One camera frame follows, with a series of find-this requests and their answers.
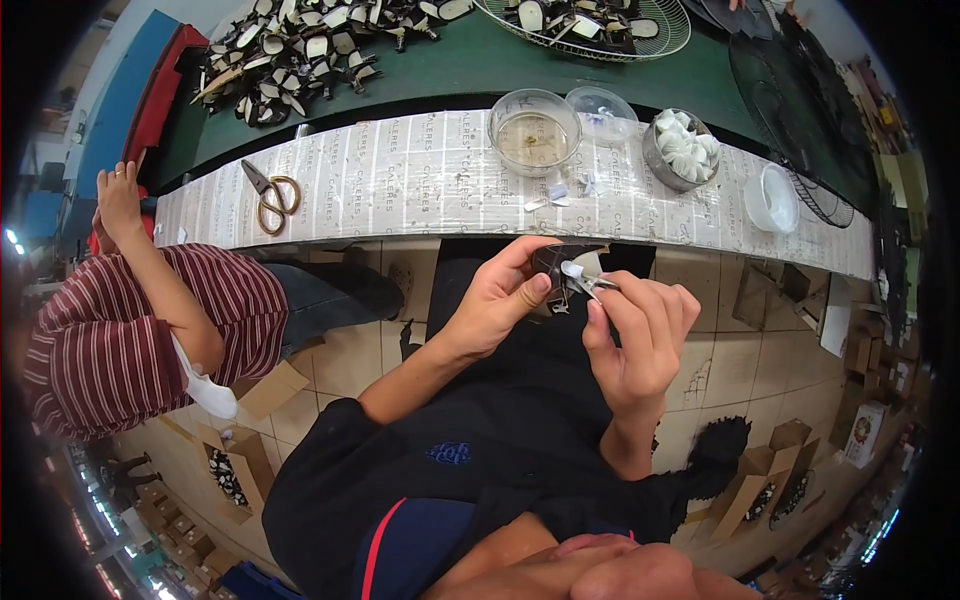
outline maroon striped shirt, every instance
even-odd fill
[[[287,301],[252,258],[203,244],[159,249],[224,338],[210,376],[231,385],[276,364]],[[43,305],[24,387],[32,419],[65,438],[93,440],[190,403],[167,323],[153,315],[120,254],[86,260]]]

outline liquid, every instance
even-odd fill
[[[560,123],[542,112],[521,112],[500,126],[499,150],[526,166],[556,165],[568,150],[566,132]]]

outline table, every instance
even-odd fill
[[[476,11],[439,29],[436,43],[416,40],[403,54],[393,42],[378,37],[362,44],[373,51],[383,75],[365,82],[354,94],[347,85],[334,98],[317,97],[305,107],[320,131],[363,119],[383,119],[431,110],[489,108],[495,97],[522,87],[559,94],[581,85],[599,85],[620,95],[649,121],[662,108],[683,108],[703,120],[721,141],[762,154],[759,132],[733,80],[726,40],[713,32],[692,32],[686,46],[649,62],[612,63],[581,59],[543,48],[505,31]],[[296,125],[307,121],[292,113],[282,124],[253,129],[232,110],[207,118],[200,103],[189,106],[199,76],[187,75],[172,106],[157,156],[151,156],[151,189],[169,191],[181,176],[194,176],[230,160],[293,138]]]
[[[244,249],[399,235],[536,233],[694,246],[873,278],[873,231],[859,213],[849,228],[839,229],[801,204],[793,233],[754,227],[742,192],[764,158],[724,145],[717,177],[680,194],[647,167],[640,149],[647,125],[640,123],[622,146],[585,139],[565,174],[524,178],[507,171],[493,150],[488,114],[429,112],[367,121],[247,156],[261,173],[288,175],[302,187],[301,208],[278,236],[257,225],[258,196],[235,160],[159,199],[155,242]],[[581,183],[589,172],[600,183],[599,195]],[[548,185],[559,182],[570,190],[569,207],[525,209],[545,201]]]

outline paper-covered table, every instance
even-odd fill
[[[717,177],[680,194],[647,168],[640,150],[647,125],[640,123],[627,144],[585,139],[563,174],[524,178],[497,157],[486,134],[488,113],[361,122],[247,156],[264,175],[290,176],[302,188],[300,210],[280,235],[258,226],[258,196],[235,161],[159,199],[156,244],[243,249],[400,235],[538,233],[693,246],[874,278],[873,230],[859,213],[848,228],[834,228],[801,203],[793,233],[754,227],[742,191],[766,162],[759,156],[725,145]],[[599,194],[586,194],[581,183],[591,171]],[[569,188],[570,206],[546,202],[548,186],[560,182]],[[527,211],[530,202],[546,205]],[[276,216],[265,214],[275,225]]]

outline blue embroidered logo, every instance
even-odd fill
[[[427,450],[426,455],[441,464],[462,465],[470,460],[470,444],[444,442]]]

